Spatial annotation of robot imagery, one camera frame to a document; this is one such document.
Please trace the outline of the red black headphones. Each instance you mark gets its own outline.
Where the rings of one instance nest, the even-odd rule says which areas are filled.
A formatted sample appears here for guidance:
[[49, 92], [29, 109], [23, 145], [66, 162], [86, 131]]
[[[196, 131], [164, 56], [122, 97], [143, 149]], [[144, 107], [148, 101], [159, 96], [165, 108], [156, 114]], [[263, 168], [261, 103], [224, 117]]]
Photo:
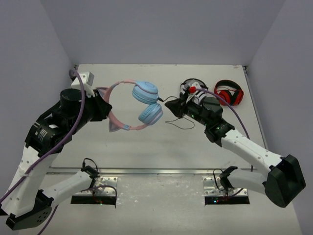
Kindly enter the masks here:
[[219, 100], [220, 104], [223, 106], [227, 104], [231, 106], [239, 105], [244, 97], [243, 89], [231, 80], [218, 81], [214, 88], [214, 94], [224, 100], [224, 102]]

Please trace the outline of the metal base plate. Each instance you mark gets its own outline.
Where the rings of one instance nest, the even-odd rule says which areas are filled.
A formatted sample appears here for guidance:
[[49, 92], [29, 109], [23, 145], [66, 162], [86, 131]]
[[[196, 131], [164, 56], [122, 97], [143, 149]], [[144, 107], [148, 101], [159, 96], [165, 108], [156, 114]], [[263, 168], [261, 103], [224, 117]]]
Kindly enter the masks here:
[[214, 179], [213, 175], [204, 176], [202, 178], [203, 183], [203, 190], [205, 196], [217, 196], [217, 197], [223, 197], [226, 196], [226, 194], [230, 196], [248, 196], [247, 189], [241, 189], [241, 188], [231, 188], [228, 190], [228, 192], [225, 191], [225, 189], [220, 184], [220, 178], [217, 177], [216, 180]]
[[92, 189], [79, 191], [74, 196], [116, 196], [117, 195], [117, 176], [100, 176], [91, 186]]

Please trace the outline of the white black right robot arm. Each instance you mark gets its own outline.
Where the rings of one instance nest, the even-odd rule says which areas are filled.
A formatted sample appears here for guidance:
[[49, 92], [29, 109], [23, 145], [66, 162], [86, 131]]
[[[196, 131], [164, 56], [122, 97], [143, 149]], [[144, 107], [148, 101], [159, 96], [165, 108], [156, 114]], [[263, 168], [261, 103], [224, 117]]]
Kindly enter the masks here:
[[246, 188], [264, 194], [275, 205], [285, 208], [305, 187], [306, 182], [293, 155], [285, 157], [270, 152], [241, 134], [223, 119], [223, 109], [217, 99], [207, 97], [201, 104], [180, 97], [165, 106], [178, 118], [189, 116], [205, 126], [211, 143], [227, 149], [256, 167], [256, 171], [230, 166], [220, 174], [220, 185], [226, 195], [235, 188]]

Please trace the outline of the silver aluminium rail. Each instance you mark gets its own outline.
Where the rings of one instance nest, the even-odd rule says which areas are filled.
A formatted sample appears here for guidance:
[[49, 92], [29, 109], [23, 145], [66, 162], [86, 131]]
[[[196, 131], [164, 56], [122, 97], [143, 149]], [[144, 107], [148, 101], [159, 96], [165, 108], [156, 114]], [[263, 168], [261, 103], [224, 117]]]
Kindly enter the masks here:
[[[75, 174], [79, 167], [50, 167], [47, 174]], [[99, 168], [104, 175], [208, 175], [214, 168]]]

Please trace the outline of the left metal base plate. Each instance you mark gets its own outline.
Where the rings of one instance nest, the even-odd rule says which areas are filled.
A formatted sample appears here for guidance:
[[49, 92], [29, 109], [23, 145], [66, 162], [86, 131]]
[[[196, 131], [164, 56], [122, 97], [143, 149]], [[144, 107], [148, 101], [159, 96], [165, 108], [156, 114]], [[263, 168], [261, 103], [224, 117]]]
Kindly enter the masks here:
[[100, 176], [91, 186], [92, 189], [79, 191], [74, 196], [116, 196], [117, 195], [117, 176]]

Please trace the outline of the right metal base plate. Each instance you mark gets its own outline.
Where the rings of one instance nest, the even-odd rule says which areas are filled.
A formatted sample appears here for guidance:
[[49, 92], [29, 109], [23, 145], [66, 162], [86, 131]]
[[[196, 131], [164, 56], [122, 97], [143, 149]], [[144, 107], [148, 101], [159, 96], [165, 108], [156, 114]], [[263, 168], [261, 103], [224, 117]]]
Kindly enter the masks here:
[[217, 177], [216, 180], [214, 179], [213, 175], [204, 176], [202, 178], [203, 183], [203, 190], [205, 196], [217, 196], [217, 197], [223, 197], [226, 196], [226, 194], [230, 196], [248, 196], [247, 189], [241, 189], [241, 188], [231, 188], [228, 190], [228, 192], [225, 191], [225, 189], [220, 184], [220, 178]]

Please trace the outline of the white black headphones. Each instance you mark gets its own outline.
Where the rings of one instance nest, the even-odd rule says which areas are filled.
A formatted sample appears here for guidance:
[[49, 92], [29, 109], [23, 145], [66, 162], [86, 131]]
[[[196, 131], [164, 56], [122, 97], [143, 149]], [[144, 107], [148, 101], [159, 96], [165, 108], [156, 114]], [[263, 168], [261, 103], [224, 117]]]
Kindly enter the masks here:
[[189, 78], [180, 84], [179, 97], [186, 97], [186, 103], [192, 101], [200, 105], [202, 100], [206, 98], [206, 92], [202, 90], [208, 90], [208, 86], [203, 81], [196, 78]]

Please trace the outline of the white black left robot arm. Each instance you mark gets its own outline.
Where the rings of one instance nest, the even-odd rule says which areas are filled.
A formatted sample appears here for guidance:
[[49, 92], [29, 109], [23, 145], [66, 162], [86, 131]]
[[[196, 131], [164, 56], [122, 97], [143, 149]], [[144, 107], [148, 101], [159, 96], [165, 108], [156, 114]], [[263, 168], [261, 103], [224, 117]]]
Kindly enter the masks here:
[[100, 173], [84, 165], [71, 178], [50, 188], [41, 183], [50, 166], [88, 122], [103, 121], [112, 106], [95, 89], [92, 96], [77, 89], [65, 89], [60, 100], [42, 113], [31, 126], [22, 159], [7, 193], [0, 200], [0, 213], [13, 231], [35, 228], [47, 220], [52, 209], [79, 191], [94, 187]]

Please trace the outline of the pink blue cat-ear headphones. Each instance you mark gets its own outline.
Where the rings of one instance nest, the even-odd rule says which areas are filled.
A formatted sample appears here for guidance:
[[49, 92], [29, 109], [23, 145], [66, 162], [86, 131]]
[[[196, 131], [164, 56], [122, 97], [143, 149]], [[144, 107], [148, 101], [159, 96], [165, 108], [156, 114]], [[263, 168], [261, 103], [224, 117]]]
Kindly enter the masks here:
[[158, 95], [158, 88], [154, 84], [147, 81], [136, 80], [123, 80], [114, 83], [110, 87], [97, 87], [97, 90], [101, 93], [103, 100], [106, 103], [110, 102], [110, 96], [112, 91], [120, 84], [133, 84], [132, 96], [137, 101], [144, 103], [147, 107], [138, 116], [138, 120], [142, 122], [139, 126], [129, 126], [119, 121], [112, 111], [108, 114], [109, 119], [109, 131], [116, 132], [119, 130], [125, 131], [139, 131], [148, 126], [154, 125], [160, 120], [163, 115], [162, 106], [158, 104], [158, 101], [162, 99]]

